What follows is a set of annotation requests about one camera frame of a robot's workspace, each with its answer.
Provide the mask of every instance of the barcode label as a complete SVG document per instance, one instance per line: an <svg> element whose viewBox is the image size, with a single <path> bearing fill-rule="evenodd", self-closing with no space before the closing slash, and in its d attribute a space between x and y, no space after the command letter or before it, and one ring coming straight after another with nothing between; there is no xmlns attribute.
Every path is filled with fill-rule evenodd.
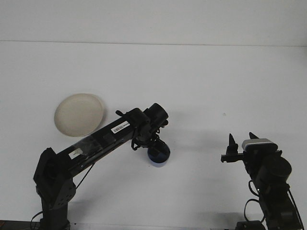
<svg viewBox="0 0 307 230"><path fill-rule="evenodd" d="M114 128L111 129L111 131L115 134L121 131L122 129L128 127L130 124L128 121L124 121L123 123L119 124L118 126L115 126Z"/></svg>

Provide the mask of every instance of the wire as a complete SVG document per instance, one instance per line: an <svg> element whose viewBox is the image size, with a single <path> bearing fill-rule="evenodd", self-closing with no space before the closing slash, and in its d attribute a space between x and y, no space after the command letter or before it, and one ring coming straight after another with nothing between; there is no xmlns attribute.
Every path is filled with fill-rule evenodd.
<svg viewBox="0 0 307 230"><path fill-rule="evenodd" d="M290 195L290 197L291 197L292 203L293 203L293 205L294 205L294 207L295 207L295 211L296 211L296 213L297 213L298 220L299 220L300 224L302 225L302 230L304 230L303 221L302 221L302 219L301 219L301 216L299 215L298 208L297 208L297 206L296 206L296 203L295 203L295 201L294 201L294 198L293 198L293 196L292 196L292 193L291 193L290 189L288 190L288 192L289 192L289 195Z"/></svg>
<svg viewBox="0 0 307 230"><path fill-rule="evenodd" d="M251 188L251 183L252 183L252 182L253 182L252 180L250 180L250 181L248 182L248 188L249 188L250 192L251 192L253 195L259 197L259 194L255 193L255 192L253 191L253 189Z"/></svg>
<svg viewBox="0 0 307 230"><path fill-rule="evenodd" d="M253 189L252 189L252 187L251 187L251 183L252 183L252 180L250 180L250 181L248 182L248 188L249 188L250 192L251 192L253 195L259 197L259 194L255 193L255 192L253 191ZM260 204L259 200L256 200L256 199L249 199L249 200L245 203L245 206L244 206L244 218L245 218L246 221L250 221L250 220L247 218L247 216L246 216L246 206L248 205L248 203L249 203L250 201L254 201L254 202L257 202L258 204ZM262 220L261 220L261 223L262 223L264 220L265 220L265 216L263 215L263 218L262 218Z"/></svg>
<svg viewBox="0 0 307 230"><path fill-rule="evenodd" d="M248 205L248 203L249 203L250 201L255 201L255 202L257 202L257 203L259 204L259 200L256 200L256 199L249 199L249 200L246 202L246 204L245 204L245 206L244 206L244 218L245 218L246 221L250 221L250 220L247 218L247 216L246 216L246 206Z"/></svg>
<svg viewBox="0 0 307 230"><path fill-rule="evenodd" d="M90 169L86 172L86 174L84 175L84 177L82 178L82 180L79 182L79 184L77 185L76 189L81 185L81 183L83 182L83 180L86 178L86 176L88 175L88 173L90 172L90 170L93 168L95 163L92 164L92 166L90 167Z"/></svg>
<svg viewBox="0 0 307 230"><path fill-rule="evenodd" d="M32 220L30 221L30 229L31 229L31 230L36 230L36 224L37 224L37 223L35 223L34 228L33 228L33 227L32 227L32 222L33 222L33 220L34 220L35 217L37 217L38 215L40 215L40 214L42 214L42 213L43 213L43 211L38 212L38 213L36 213L36 214L32 217Z"/></svg>

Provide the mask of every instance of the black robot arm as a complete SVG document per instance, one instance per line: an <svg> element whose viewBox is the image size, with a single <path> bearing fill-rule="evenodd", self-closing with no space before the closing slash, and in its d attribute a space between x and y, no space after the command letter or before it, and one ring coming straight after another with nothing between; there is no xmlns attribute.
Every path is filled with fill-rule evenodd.
<svg viewBox="0 0 307 230"><path fill-rule="evenodd" d="M168 124L168 114L158 104L145 111L135 108L121 118L83 138L56 154L52 148L40 156L35 174L37 193L42 200L42 230L69 230L67 220L68 202L76 193L73 177L118 148L132 140L134 150L148 148L151 160L157 163L168 159L170 150L157 133Z"/></svg>
<svg viewBox="0 0 307 230"><path fill-rule="evenodd" d="M258 193L253 192L253 194L259 197L259 200L255 201L260 204L268 230L303 229L290 186L286 183L292 171L290 163L281 157L282 151L278 150L275 143L265 138L258 138L252 133L249 133L249 136L250 139L242 143L243 153L238 153L238 145L230 134L229 146L226 155L221 156L221 161L243 161L257 189ZM260 221L238 222L236 230L247 229L265 228Z"/></svg>

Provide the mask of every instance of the paper plate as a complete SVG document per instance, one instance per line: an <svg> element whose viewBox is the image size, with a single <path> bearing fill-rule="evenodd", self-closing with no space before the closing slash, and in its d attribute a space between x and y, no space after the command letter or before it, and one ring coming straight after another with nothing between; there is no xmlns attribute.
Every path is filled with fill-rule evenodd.
<svg viewBox="0 0 307 230"><path fill-rule="evenodd" d="M103 105L97 96L78 93L59 104L54 114L54 122L61 133L82 137L100 126L103 113Z"/></svg>

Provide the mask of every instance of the white wall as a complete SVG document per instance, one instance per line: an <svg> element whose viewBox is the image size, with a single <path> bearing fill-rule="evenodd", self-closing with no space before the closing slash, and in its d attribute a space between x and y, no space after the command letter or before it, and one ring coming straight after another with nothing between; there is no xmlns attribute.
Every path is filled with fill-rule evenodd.
<svg viewBox="0 0 307 230"><path fill-rule="evenodd" d="M5 0L0 40L307 46L305 0Z"/></svg>

